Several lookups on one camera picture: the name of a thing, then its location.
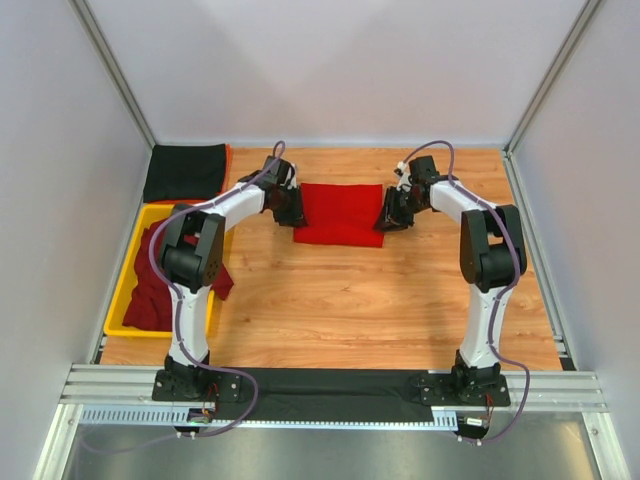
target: cable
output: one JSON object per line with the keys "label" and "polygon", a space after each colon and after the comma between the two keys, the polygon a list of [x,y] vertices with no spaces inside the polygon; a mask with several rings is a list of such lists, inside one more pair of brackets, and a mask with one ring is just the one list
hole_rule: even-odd
{"label": "cable", "polygon": [[507,231],[506,225],[500,218],[500,215],[498,215],[495,209],[491,205],[489,205],[487,202],[485,202],[482,198],[477,196],[475,193],[470,192],[469,190],[464,188],[461,184],[456,183],[456,181],[453,179],[453,166],[455,164],[455,150],[453,148],[453,145],[451,145],[451,143],[447,142],[446,140],[434,140],[432,142],[425,143],[424,145],[419,146],[414,151],[412,151],[409,155],[407,155],[407,157],[402,161],[402,163],[406,165],[406,163],[416,153],[418,153],[421,150],[424,150],[425,148],[431,147],[433,145],[445,145],[449,149],[450,160],[449,160],[449,170],[447,172],[447,179],[449,181],[449,185],[451,185],[451,187],[453,187],[455,190],[460,192],[463,196],[465,196],[472,202],[475,202],[478,205],[480,205],[482,208],[484,208],[491,214],[493,219],[496,221],[498,228],[500,229],[500,232],[502,233],[502,237],[504,238],[507,244],[507,248],[509,249],[511,260],[513,261],[513,268],[515,272],[513,276],[513,280],[509,285],[507,285],[506,287],[504,287],[502,290],[498,292],[498,294],[496,295],[496,298],[493,301],[493,307],[491,308],[491,315],[489,317],[489,348],[491,349],[493,354],[496,356],[496,358],[501,362],[508,363],[509,365],[514,365],[518,368],[521,368],[525,374],[525,382],[524,382],[524,391],[522,392],[522,399],[520,400],[520,405],[518,406],[518,410],[516,411],[516,414],[514,415],[514,417],[511,419],[511,422],[509,423],[509,425],[507,425],[505,429],[502,430],[497,435],[491,438],[488,438],[486,440],[482,440],[482,443],[493,443],[500,440],[507,433],[509,433],[517,423],[518,419],[522,416],[522,411],[524,410],[524,406],[527,403],[527,397],[529,396],[529,388],[531,386],[531,372],[529,371],[529,368],[524,363],[518,362],[516,360],[511,360],[509,358],[502,356],[500,352],[498,352],[498,349],[494,346],[494,338],[493,338],[493,327],[496,323],[496,317],[498,316],[498,308],[500,306],[500,300],[509,290],[512,290],[520,281],[520,261],[518,260],[518,254],[516,253],[516,249],[513,246],[513,241],[511,240],[511,236]]}
{"label": "cable", "polygon": [[[177,213],[171,215],[169,218],[167,218],[164,222],[162,222],[160,224],[160,226],[156,229],[156,231],[153,233],[153,235],[151,237],[151,242],[149,244],[149,262],[151,263],[151,268],[152,268],[153,272],[158,276],[158,278],[160,280],[162,280],[169,288],[171,288],[176,293],[176,296],[178,298],[178,303],[176,305],[176,316],[175,316],[175,319],[174,319],[174,330],[175,330],[176,339],[177,339],[178,344],[180,346],[180,351],[184,354],[184,356],[190,362],[192,362],[194,365],[197,365],[198,367],[204,368],[206,370],[211,370],[211,371],[214,371],[214,372],[229,373],[229,374],[232,374],[232,375],[240,375],[240,376],[246,378],[247,380],[249,380],[251,382],[252,386],[253,386],[253,397],[251,398],[251,403],[249,404],[249,406],[246,408],[246,410],[238,418],[236,418],[235,420],[233,420],[229,424],[225,425],[224,427],[220,427],[220,428],[217,428],[215,430],[208,431],[208,432],[195,434],[194,436],[197,437],[197,438],[214,437],[214,436],[223,434],[225,432],[228,432],[229,430],[233,429],[234,427],[236,427],[240,423],[242,423],[244,421],[244,419],[247,418],[251,414],[251,412],[255,408],[256,403],[258,401],[258,382],[256,381],[256,379],[252,375],[250,375],[250,374],[248,374],[246,372],[243,372],[242,370],[236,370],[234,368],[212,367],[211,365],[207,365],[206,363],[202,363],[202,362],[196,360],[189,353],[189,351],[184,346],[184,341],[183,341],[182,334],[181,334],[181,331],[180,331],[180,313],[181,313],[181,310],[182,310],[182,302],[183,302],[184,297],[182,296],[182,292],[180,291],[180,289],[178,287],[176,287],[175,284],[173,282],[171,282],[162,273],[162,271],[158,267],[157,260],[156,260],[155,255],[154,255],[155,245],[156,245],[156,243],[157,243],[157,241],[158,241],[158,239],[160,237],[160,234],[167,228],[167,226],[171,222],[173,222],[177,218],[182,217],[184,215],[188,215],[188,214],[193,213],[193,212],[196,212],[198,210],[203,210],[203,209],[206,209],[206,208],[215,207],[216,205],[219,205],[221,202],[224,202],[225,200],[233,197],[234,195],[237,195],[238,193],[243,192],[249,186],[255,184],[258,180],[260,180],[262,177],[264,177],[264,175],[266,175],[266,173],[271,169],[271,167],[273,167],[276,163],[278,163],[278,161],[280,161],[280,158],[284,154],[285,149],[286,149],[286,145],[285,145],[284,141],[283,140],[279,140],[273,146],[273,156],[275,158],[264,169],[262,169],[260,172],[258,172],[252,179],[250,179],[246,183],[243,183],[240,186],[236,186],[236,187],[232,188],[231,190],[229,190],[228,192],[225,192],[222,195],[214,198],[209,203],[205,203],[205,204],[202,204],[202,205],[195,205],[193,207],[187,208],[185,210],[181,210],[180,212],[177,212]],[[102,450],[102,449],[94,448],[84,440],[84,437],[80,438],[80,444],[82,445],[83,448],[87,449],[91,453],[95,453],[95,454],[98,454],[98,455],[117,455],[117,454],[120,454],[120,453],[127,453],[127,452],[131,452],[131,451],[134,451],[134,450],[139,450],[139,449],[142,449],[142,448],[148,448],[148,447],[151,447],[151,446],[156,445],[158,443],[162,443],[162,442],[164,442],[166,440],[171,440],[171,439],[175,439],[175,438],[192,438],[192,436],[191,435],[185,435],[184,433],[182,433],[182,434],[181,433],[174,433],[174,434],[171,434],[171,435],[165,435],[165,436],[162,436],[162,437],[154,438],[152,440],[149,440],[148,442],[145,442],[145,443],[142,443],[142,444],[139,444],[139,445],[134,445],[133,447],[118,448],[118,449],[112,449],[112,450]]]}

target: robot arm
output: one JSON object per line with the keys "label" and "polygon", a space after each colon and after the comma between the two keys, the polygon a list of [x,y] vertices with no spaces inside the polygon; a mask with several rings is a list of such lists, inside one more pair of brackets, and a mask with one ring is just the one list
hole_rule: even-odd
{"label": "robot arm", "polygon": [[[504,239],[490,243],[491,236],[502,237],[494,218],[485,207],[461,193],[445,175],[435,168],[433,157],[419,157],[409,162],[408,170],[398,164],[399,182],[390,187],[376,229],[381,231],[403,230],[413,225],[414,214],[431,208],[443,212],[460,225],[460,269],[470,285],[471,299],[467,330],[456,355],[456,375],[465,385],[495,384],[500,374],[500,363],[489,345],[491,309],[500,290],[514,277],[514,266]],[[520,261],[520,273],[527,268],[520,215],[513,205],[498,206],[484,202],[493,208],[505,223]],[[511,296],[505,293],[499,300],[493,324],[493,346],[497,349],[504,312]]]}
{"label": "robot arm", "polygon": [[[273,161],[273,156],[267,157],[265,168]],[[154,400],[199,400],[206,396],[206,389],[213,383],[210,372],[194,365],[182,348],[198,362],[208,363],[209,347],[205,334],[207,299],[222,267],[225,232],[265,209],[270,209],[274,220],[282,226],[306,225],[295,165],[279,159],[266,174],[260,175],[258,181],[248,184],[260,172],[258,170],[241,178],[232,189],[235,193],[228,195],[223,202],[177,217],[166,227],[158,263],[181,293],[182,306],[178,312],[178,294],[169,289],[173,335],[165,368],[156,376]],[[207,201],[197,206],[211,203]],[[176,205],[172,214],[192,207]],[[196,238],[195,245],[189,241],[193,237]],[[182,348],[178,338],[182,339]]]}

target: white wall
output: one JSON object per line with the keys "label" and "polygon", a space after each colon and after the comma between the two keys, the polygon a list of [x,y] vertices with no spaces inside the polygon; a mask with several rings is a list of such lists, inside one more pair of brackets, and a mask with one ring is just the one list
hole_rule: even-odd
{"label": "white wall", "polygon": [[640,478],[640,3],[609,0],[517,152],[580,367]]}
{"label": "white wall", "polygon": [[86,362],[149,151],[65,0],[0,2],[1,477]]}
{"label": "white wall", "polygon": [[502,144],[583,0],[89,0],[160,142]]}

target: folded black cloth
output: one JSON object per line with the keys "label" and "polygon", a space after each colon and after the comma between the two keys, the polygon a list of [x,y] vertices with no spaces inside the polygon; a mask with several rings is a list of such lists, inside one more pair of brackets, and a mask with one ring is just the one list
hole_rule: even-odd
{"label": "folded black cloth", "polygon": [[147,171],[142,199],[207,200],[224,186],[226,145],[184,147],[156,145]]}

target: yellow plastic tray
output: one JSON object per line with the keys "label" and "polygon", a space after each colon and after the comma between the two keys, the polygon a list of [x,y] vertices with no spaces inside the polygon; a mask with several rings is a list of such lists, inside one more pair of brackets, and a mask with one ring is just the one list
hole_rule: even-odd
{"label": "yellow plastic tray", "polygon": [[[117,337],[171,338],[171,332],[154,332],[149,330],[140,330],[135,327],[125,327],[122,325],[122,322],[124,320],[127,307],[129,306],[129,302],[131,301],[131,292],[133,292],[133,289],[138,285],[138,278],[133,269],[133,264],[140,248],[142,233],[144,232],[144,229],[149,227],[152,223],[169,217],[173,207],[174,205],[172,204],[149,204],[143,206],[140,210],[140,215],[138,215],[138,221],[136,222],[136,228],[134,230],[131,243],[129,243],[127,255],[124,259],[120,276],[118,277],[115,293],[111,299],[109,312],[107,313],[107,319],[104,325],[104,333],[107,335]],[[231,239],[232,232],[230,231],[225,235],[225,250],[228,250]],[[209,333],[209,329],[213,323],[214,297],[215,295],[213,291],[211,291],[207,301],[207,333]]]}

